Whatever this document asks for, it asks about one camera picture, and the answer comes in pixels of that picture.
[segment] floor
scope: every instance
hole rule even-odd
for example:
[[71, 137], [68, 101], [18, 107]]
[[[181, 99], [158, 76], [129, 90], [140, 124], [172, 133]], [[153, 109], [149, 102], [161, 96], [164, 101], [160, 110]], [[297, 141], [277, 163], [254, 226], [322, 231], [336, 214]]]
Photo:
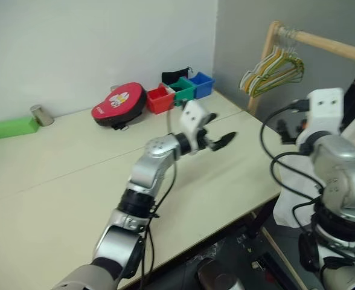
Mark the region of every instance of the floor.
[[[300, 231], [275, 225], [273, 217], [270, 217], [265, 223], [265, 227], [302, 278], [306, 287], [323, 290], [322, 285], [314, 274], [305, 271], [299, 263], [298, 235]], [[201, 290], [195, 279], [195, 273], [199, 260], [204, 257], [216, 258], [224, 265], [227, 265], [241, 280], [246, 290], [281, 289], [273, 282], [268, 282], [264, 272], [251, 268], [251, 262], [265, 252], [269, 252], [286, 274], [291, 277], [276, 252], [263, 236], [259, 235], [254, 240], [244, 239], [241, 229], [213, 245], [193, 260], [178, 266], [146, 287], [146, 290]]]

